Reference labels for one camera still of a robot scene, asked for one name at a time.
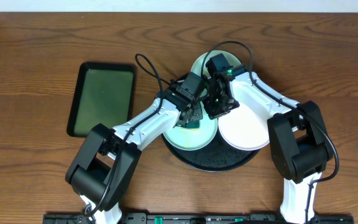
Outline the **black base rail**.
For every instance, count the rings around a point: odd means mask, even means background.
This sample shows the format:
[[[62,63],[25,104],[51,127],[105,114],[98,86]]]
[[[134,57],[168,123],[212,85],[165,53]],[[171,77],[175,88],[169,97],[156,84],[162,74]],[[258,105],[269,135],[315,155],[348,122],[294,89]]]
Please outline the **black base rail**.
[[[250,214],[245,216],[222,215],[147,215],[145,213],[127,213],[118,224],[232,224],[232,223],[285,223],[280,215]],[[316,215],[310,221],[315,224],[353,224],[350,216]],[[95,218],[86,218],[81,214],[45,214],[43,224],[82,224],[96,223]]]

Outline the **light green plate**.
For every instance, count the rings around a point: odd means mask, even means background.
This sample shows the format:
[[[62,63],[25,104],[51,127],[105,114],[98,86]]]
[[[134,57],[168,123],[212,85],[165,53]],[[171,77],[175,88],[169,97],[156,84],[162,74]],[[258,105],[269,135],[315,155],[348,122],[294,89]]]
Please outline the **light green plate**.
[[[203,118],[199,129],[185,129],[175,126],[163,133],[163,137],[173,147],[184,151],[195,151],[207,146],[215,137],[218,130],[218,121]]]
[[[232,53],[229,53],[227,51],[223,50],[214,50],[212,51],[206,58],[206,61],[208,61],[211,57],[223,54],[226,58],[226,60],[229,62],[230,65],[233,67],[236,67],[238,65],[241,65],[241,61]],[[203,60],[206,56],[206,53],[199,56],[199,58],[194,62],[191,71],[193,73],[196,73],[198,75],[201,75],[201,66],[203,63]],[[241,74],[239,76],[240,78],[245,78],[245,80],[226,80],[224,83],[226,84],[226,91],[230,91],[230,94],[235,100],[240,101],[241,103],[247,104],[253,100],[254,93],[252,92],[252,87],[247,82],[247,78],[249,78],[249,73]]]

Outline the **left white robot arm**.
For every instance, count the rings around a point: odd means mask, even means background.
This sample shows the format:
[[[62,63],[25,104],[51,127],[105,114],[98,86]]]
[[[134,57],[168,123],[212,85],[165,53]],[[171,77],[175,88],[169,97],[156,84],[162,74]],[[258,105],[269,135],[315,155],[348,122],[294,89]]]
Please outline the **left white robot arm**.
[[[187,122],[202,92],[202,87],[173,85],[130,121],[113,128],[97,124],[91,129],[65,176],[85,202],[89,223],[120,221],[119,201],[143,149],[165,131]]]

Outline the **white plate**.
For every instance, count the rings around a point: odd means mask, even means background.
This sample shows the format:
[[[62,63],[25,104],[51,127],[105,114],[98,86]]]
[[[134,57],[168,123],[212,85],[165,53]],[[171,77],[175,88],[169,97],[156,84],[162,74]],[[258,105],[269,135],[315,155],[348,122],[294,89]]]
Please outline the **white plate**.
[[[220,117],[218,128],[229,145],[243,151],[258,150],[270,142],[267,123],[243,103]]]

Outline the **round black serving tray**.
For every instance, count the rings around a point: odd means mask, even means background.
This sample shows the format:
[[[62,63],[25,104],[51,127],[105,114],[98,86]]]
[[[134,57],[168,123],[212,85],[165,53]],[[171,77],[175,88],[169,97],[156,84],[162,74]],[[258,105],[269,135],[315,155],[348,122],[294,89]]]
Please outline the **round black serving tray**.
[[[166,137],[162,139],[170,152],[180,161],[195,169],[206,172],[223,172],[236,169],[255,157],[258,150],[243,151],[228,144],[219,131],[212,141],[201,149],[184,151],[169,143]]]

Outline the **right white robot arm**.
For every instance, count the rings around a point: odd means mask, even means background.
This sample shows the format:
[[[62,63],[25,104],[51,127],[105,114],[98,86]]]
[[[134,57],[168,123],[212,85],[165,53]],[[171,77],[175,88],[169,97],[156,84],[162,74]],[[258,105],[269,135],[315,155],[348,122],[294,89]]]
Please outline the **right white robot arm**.
[[[339,170],[339,156],[318,105],[299,103],[264,83],[255,72],[233,68],[204,76],[210,118],[228,118],[242,105],[266,126],[273,163],[284,178],[280,214],[289,223],[311,223],[318,183]]]

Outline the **black rectangular water tray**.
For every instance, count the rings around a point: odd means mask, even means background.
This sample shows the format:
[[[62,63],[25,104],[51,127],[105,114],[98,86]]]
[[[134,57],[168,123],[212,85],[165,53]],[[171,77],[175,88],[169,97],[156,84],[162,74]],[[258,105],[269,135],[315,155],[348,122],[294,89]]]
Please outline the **black rectangular water tray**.
[[[132,116],[136,68],[131,63],[84,62],[73,94],[67,135],[84,138],[101,123],[109,128]]]

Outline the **green yellow sponge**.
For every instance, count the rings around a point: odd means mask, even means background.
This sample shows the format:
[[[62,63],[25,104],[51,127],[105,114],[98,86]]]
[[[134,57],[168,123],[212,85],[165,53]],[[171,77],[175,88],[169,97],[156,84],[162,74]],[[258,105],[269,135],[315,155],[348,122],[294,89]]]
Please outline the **green yellow sponge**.
[[[189,123],[185,123],[181,125],[182,128],[185,129],[199,129],[200,128],[200,122],[199,121],[193,121]]]

